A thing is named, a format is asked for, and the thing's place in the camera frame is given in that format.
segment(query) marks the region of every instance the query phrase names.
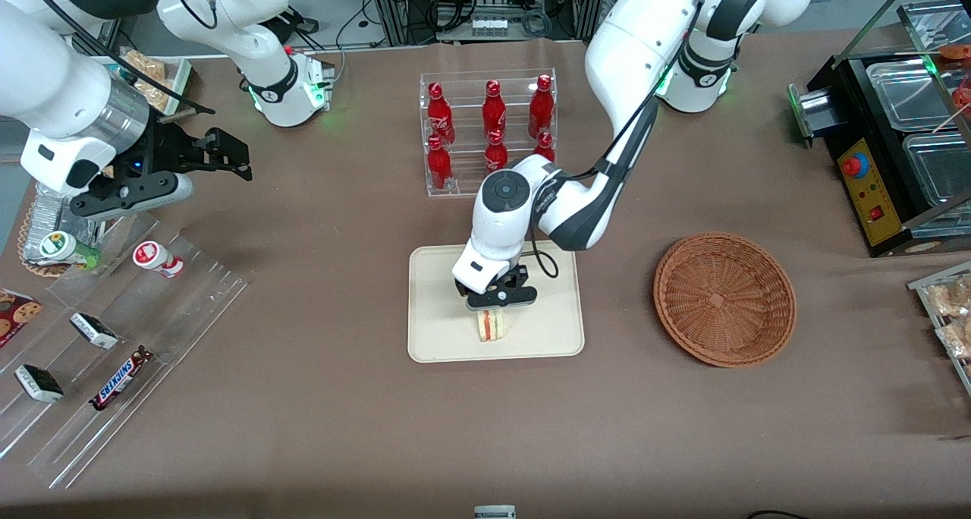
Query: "clear acrylic shelf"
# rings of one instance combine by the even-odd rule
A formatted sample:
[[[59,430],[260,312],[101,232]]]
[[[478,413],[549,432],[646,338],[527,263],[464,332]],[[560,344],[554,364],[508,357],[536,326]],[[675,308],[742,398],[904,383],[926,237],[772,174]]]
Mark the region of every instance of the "clear acrylic shelf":
[[[930,305],[929,297],[927,297],[927,286],[932,284],[947,284],[947,282],[956,280],[961,276],[968,276],[971,274],[971,262],[961,263],[959,266],[953,266],[949,269],[942,270],[941,272],[931,274],[929,277],[922,278],[920,280],[915,280],[907,285],[910,290],[916,291],[916,295],[920,298],[920,304],[923,305],[923,309],[927,312],[927,316],[930,317],[930,322],[934,326],[934,329],[943,328],[948,323],[951,322],[950,318],[938,315],[932,305]],[[961,379],[961,384],[964,384],[964,390],[971,395],[971,366],[964,366],[961,360],[954,357],[951,354],[951,350],[947,348],[947,343],[941,339],[941,344],[944,345],[944,349],[947,350],[947,357],[951,359],[951,363],[954,364],[954,369],[957,371],[957,377]]]
[[[532,155],[536,140],[529,137],[529,102],[536,91],[537,77],[547,74],[552,77],[552,97],[556,101],[552,114],[551,134],[556,142],[556,70],[529,69],[505,71],[472,71],[457,73],[424,73],[419,84],[419,119],[422,125],[423,164],[426,170],[428,197],[447,197],[448,195],[474,195],[479,185],[486,179],[486,139],[482,132],[482,104],[486,100],[486,81],[498,80],[502,86],[502,99],[506,102],[506,149],[509,160]],[[428,170],[428,137],[431,124],[428,122],[428,84],[441,83],[445,99],[451,105],[455,125],[455,143],[448,146],[451,156],[451,172],[455,176],[455,186],[451,190],[436,190]]]
[[[180,256],[183,273],[167,279],[135,266],[131,255],[143,240]],[[0,449],[6,454],[14,444],[28,443],[29,452],[39,448],[30,466],[51,488],[69,487],[82,474],[246,287],[150,215],[119,219],[101,248],[101,266],[70,269],[48,288],[56,300],[42,301],[45,311],[24,329],[29,335],[14,337],[22,339],[20,348],[0,349]],[[100,319],[119,342],[111,350],[90,344],[70,325],[73,312]],[[155,357],[104,411],[94,411],[88,401],[139,345]],[[64,397],[56,404],[29,398],[13,374],[22,363],[51,371]]]

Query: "table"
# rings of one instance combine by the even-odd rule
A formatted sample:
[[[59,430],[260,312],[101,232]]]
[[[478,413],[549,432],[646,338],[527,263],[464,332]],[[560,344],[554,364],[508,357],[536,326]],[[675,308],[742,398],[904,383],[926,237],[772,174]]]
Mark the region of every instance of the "table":
[[[14,456],[0,510],[20,517],[967,517],[968,397],[906,283],[966,256],[868,259],[822,145],[794,139],[786,85],[849,34],[750,36],[703,115],[661,111],[603,240],[577,263],[579,356],[418,364],[408,256],[468,237],[471,200],[430,200],[422,72],[555,66],[561,152],[586,169],[606,115],[579,42],[353,53],[332,112],[267,124],[225,59],[194,95],[250,145],[256,179],[195,173],[159,218],[250,280],[76,486],[48,491]],[[719,370],[663,332],[649,286],[677,239],[731,231],[790,275],[790,345]],[[6,287],[48,282],[0,259]]]

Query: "beige tray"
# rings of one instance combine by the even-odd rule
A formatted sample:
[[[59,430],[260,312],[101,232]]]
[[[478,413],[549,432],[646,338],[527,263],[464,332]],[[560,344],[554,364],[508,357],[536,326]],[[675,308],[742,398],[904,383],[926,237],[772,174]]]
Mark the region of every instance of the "beige tray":
[[[538,246],[554,257],[559,277],[545,276],[536,257],[524,257],[523,264],[529,269],[526,284],[536,288],[539,298],[531,305],[507,308],[506,336],[488,343],[479,341],[476,313],[465,306],[451,277],[451,267],[464,245],[426,246],[412,252],[408,291],[408,354],[412,359],[433,363],[578,354],[585,342],[576,257],[549,241]]]

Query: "red emergency stop button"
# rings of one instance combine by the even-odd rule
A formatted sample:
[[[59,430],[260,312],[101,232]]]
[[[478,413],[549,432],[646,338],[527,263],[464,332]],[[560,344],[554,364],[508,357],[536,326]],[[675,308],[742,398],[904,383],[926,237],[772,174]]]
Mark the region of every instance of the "red emergency stop button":
[[[848,156],[846,160],[843,161],[843,165],[840,170],[843,171],[843,175],[859,180],[866,175],[867,170],[870,169],[870,161],[866,158],[863,153],[854,153],[853,156]]]

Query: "snickers bar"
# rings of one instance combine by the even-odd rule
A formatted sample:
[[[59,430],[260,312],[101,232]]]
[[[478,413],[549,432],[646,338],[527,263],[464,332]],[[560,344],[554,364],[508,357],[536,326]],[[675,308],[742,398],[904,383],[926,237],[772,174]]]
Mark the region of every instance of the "snickers bar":
[[[135,350],[131,354],[131,357],[115,371],[112,375],[111,380],[108,384],[101,388],[98,395],[95,395],[94,399],[91,399],[90,403],[94,405],[96,411],[104,411],[111,402],[121,394],[121,391],[125,389],[126,385],[131,384],[132,379],[135,375],[142,370],[142,366],[149,360],[152,359],[155,354],[150,353],[145,349],[144,346],[139,345],[138,350]]]

